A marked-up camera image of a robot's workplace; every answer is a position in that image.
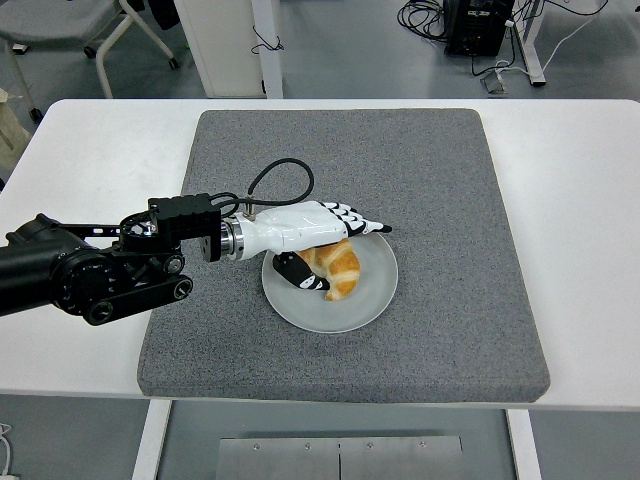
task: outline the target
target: gray mat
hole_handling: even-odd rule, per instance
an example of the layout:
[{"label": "gray mat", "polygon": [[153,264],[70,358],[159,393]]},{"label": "gray mat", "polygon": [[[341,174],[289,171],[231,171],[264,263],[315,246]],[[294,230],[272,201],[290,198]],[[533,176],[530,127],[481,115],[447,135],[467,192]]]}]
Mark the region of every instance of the gray mat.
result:
[{"label": "gray mat", "polygon": [[[300,330],[262,291],[263,255],[200,260],[191,296],[156,309],[142,347],[146,395],[338,402],[531,402],[549,373],[482,122],[462,109],[211,111],[183,193],[244,194],[272,160],[316,176],[312,199],[392,225],[399,282],[387,310],[344,334]],[[256,190],[305,188],[299,167]]]}]

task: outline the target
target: chair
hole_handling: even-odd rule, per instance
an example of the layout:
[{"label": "chair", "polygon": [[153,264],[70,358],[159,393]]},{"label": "chair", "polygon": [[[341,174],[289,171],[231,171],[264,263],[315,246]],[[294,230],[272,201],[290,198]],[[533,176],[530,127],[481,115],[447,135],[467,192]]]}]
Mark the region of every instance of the chair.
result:
[{"label": "chair", "polygon": [[[124,18],[100,45],[97,53],[87,44],[104,31],[124,10]],[[179,64],[171,50],[149,28],[127,0],[8,0],[0,5],[0,38],[5,40],[9,65],[20,85],[35,123],[42,113],[35,107],[29,88],[18,66],[13,44],[42,48],[85,47],[85,54],[93,57],[105,98],[113,98],[104,69],[104,56],[122,34],[136,23],[169,58],[172,70]]]}]

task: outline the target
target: cable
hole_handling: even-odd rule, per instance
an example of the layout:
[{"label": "cable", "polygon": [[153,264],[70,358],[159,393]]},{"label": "cable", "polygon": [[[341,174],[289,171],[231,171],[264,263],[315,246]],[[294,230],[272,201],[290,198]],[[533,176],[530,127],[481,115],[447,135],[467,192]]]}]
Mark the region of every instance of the cable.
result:
[{"label": "cable", "polygon": [[564,5],[560,5],[559,3],[552,2],[551,0],[544,0],[544,3],[550,3],[551,5],[555,5],[556,7],[560,7],[563,10],[566,10],[567,12],[573,13],[574,15],[580,15],[581,17],[590,17],[592,15],[599,14],[602,11],[602,9],[607,6],[607,3],[609,3],[609,0],[605,0],[605,2],[602,5],[600,5],[600,8],[598,10],[596,10],[595,12],[591,12],[591,13],[576,12],[575,10],[571,10],[570,8],[567,8]]},{"label": "cable", "polygon": [[[415,16],[422,16],[422,20],[416,21]],[[436,0],[412,0],[407,2],[396,15],[398,23],[418,35],[432,42],[447,42],[447,34],[440,21],[444,19],[444,8]],[[434,33],[432,28],[442,29],[440,33]]]},{"label": "cable", "polygon": [[549,63],[551,62],[551,60],[553,59],[553,56],[556,54],[556,51],[558,51],[558,48],[560,47],[560,45],[563,44],[563,42],[565,40],[569,40],[571,37],[573,37],[576,33],[578,33],[580,30],[582,30],[584,27],[586,27],[587,25],[589,25],[591,22],[593,22],[596,19],[596,17],[593,17],[591,20],[588,20],[586,22],[584,22],[582,25],[580,25],[578,28],[576,28],[573,33],[567,35],[566,37],[564,37],[562,40],[560,40],[558,42],[558,44],[556,45],[556,48],[553,49],[553,52],[551,52],[551,56],[549,57],[549,60],[547,60],[547,63],[544,64],[544,67],[542,67],[542,72],[544,73],[545,69],[547,68],[547,65],[549,65]]},{"label": "cable", "polygon": [[253,31],[256,32],[256,35],[258,36],[258,38],[260,38],[260,40],[262,40],[264,43],[259,43],[258,45],[255,45],[254,47],[251,48],[251,53],[253,53],[254,55],[259,55],[260,52],[258,51],[259,47],[264,47],[267,50],[269,50],[270,52],[275,52],[276,50],[284,50],[284,45],[282,45],[282,43],[280,43],[280,37],[278,35],[276,35],[276,39],[278,40],[278,44],[274,47],[273,45],[271,45],[269,42],[267,42],[262,35],[260,35],[258,33],[258,31],[256,30],[256,26],[253,26]]},{"label": "cable", "polygon": [[4,470],[2,470],[2,475],[9,475],[9,464],[11,463],[11,445],[7,441],[4,436],[11,431],[11,425],[7,425],[6,423],[0,423],[0,442],[4,443],[4,446],[7,449],[7,461],[4,466]]},{"label": "cable", "polygon": [[224,193],[217,193],[215,195],[210,196],[209,200],[211,201],[211,200],[214,200],[216,198],[220,198],[220,197],[224,197],[224,196],[232,197],[231,200],[225,200],[223,202],[219,202],[219,203],[216,203],[216,204],[213,205],[214,207],[216,207],[218,209],[222,209],[222,208],[224,208],[226,206],[229,206],[229,205],[235,205],[236,206],[230,212],[227,212],[227,213],[223,214],[222,218],[227,218],[227,217],[233,215],[233,213],[238,209],[238,206],[241,205],[241,204],[265,205],[265,206],[269,206],[269,207],[282,207],[282,206],[285,206],[285,205],[293,205],[294,203],[298,203],[298,202],[304,200],[305,198],[307,198],[309,196],[309,194],[313,190],[313,185],[314,185],[315,180],[314,180],[314,177],[313,177],[313,172],[311,171],[311,168],[309,167],[309,165],[304,163],[302,160],[298,160],[297,158],[281,158],[280,160],[276,160],[275,162],[272,162],[271,164],[267,165],[267,167],[265,167],[258,174],[258,176],[255,178],[255,180],[253,180],[253,182],[251,182],[251,185],[249,186],[249,190],[247,191],[247,194],[249,196],[252,195],[253,194],[253,190],[256,188],[258,183],[260,183],[260,181],[265,177],[265,175],[267,175],[267,173],[269,173],[272,169],[274,169],[278,165],[282,165],[283,163],[294,163],[296,165],[300,165],[307,172],[307,175],[309,176],[309,185],[307,186],[307,189],[304,191],[304,193],[302,195],[299,195],[298,197],[293,198],[291,200],[256,200],[254,198],[238,198],[238,196],[235,195],[234,193],[224,192]]},{"label": "cable", "polygon": [[[513,65],[513,63],[516,61],[516,46],[515,43],[513,41],[513,37],[515,36],[513,33],[513,27],[509,27],[509,32],[511,33],[511,54],[513,55],[513,57],[511,58],[511,61],[509,62],[509,64],[506,67],[502,67],[502,69],[505,69],[507,67],[510,67],[511,65]],[[496,63],[495,66],[493,67],[488,67],[485,68],[484,70],[482,70],[481,72],[476,73],[475,69],[474,69],[474,62],[473,59],[475,58],[475,56],[471,56],[471,73],[473,74],[474,77],[479,77],[480,75],[482,75],[485,72],[488,72],[489,70],[497,70],[500,67],[498,66],[498,63],[500,62],[506,62],[506,60],[499,60],[498,63]]]}]

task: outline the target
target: floor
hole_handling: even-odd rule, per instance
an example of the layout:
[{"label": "floor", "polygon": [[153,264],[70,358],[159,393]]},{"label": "floor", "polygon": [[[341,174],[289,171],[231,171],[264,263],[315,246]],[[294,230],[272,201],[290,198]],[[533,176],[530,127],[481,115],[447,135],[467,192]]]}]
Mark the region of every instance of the floor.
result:
[{"label": "floor", "polygon": [[[591,24],[563,43],[545,72],[546,86],[533,88],[524,74],[503,72],[508,90],[504,98],[640,101],[640,13],[634,12],[639,3],[612,0]],[[395,15],[403,4],[403,0],[281,0],[285,96],[488,97],[479,79],[471,75],[468,58],[448,58],[441,45],[425,42],[397,24]],[[590,4],[565,1],[569,8],[583,11]],[[586,21],[552,5],[546,8],[536,42],[543,63],[562,38]],[[143,17],[174,51],[181,68],[172,71],[134,27],[107,58],[114,95],[206,98],[181,27],[161,32],[149,12],[143,12]],[[505,40],[498,58],[510,60],[511,55]],[[493,61],[479,59],[477,67]],[[43,113],[60,99],[102,98],[94,61],[82,51],[31,49],[19,62]],[[518,51],[514,65],[524,67]],[[3,55],[0,87],[14,97],[20,95]],[[34,133],[37,127],[24,102],[11,98],[8,103],[19,122]],[[0,177],[6,179],[6,173],[0,172]],[[0,422],[13,422],[15,427],[9,434],[15,473],[23,480],[53,478],[53,472],[57,478],[130,478],[133,445],[141,434],[146,405],[145,401],[0,396]],[[637,478],[637,414],[535,412],[532,423],[544,479]],[[189,427],[185,428],[182,434],[188,435]],[[199,426],[192,428],[197,432]],[[179,452],[175,441],[168,446],[170,454]],[[0,446],[0,466],[3,462]],[[114,467],[118,462],[122,468]],[[166,467],[162,478],[178,477]]]}]

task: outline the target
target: white plate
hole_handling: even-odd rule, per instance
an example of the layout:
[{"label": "white plate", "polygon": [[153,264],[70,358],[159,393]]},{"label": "white plate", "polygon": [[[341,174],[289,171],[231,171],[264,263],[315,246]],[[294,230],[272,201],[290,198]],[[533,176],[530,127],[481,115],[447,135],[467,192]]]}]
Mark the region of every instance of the white plate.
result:
[{"label": "white plate", "polygon": [[326,292],[296,288],[273,269],[273,253],[262,264],[262,286],[273,309],[296,327],[317,333],[343,333],[373,321],[387,308],[398,285],[398,264],[380,234],[350,238],[360,260],[360,281],[347,298],[329,302]]}]

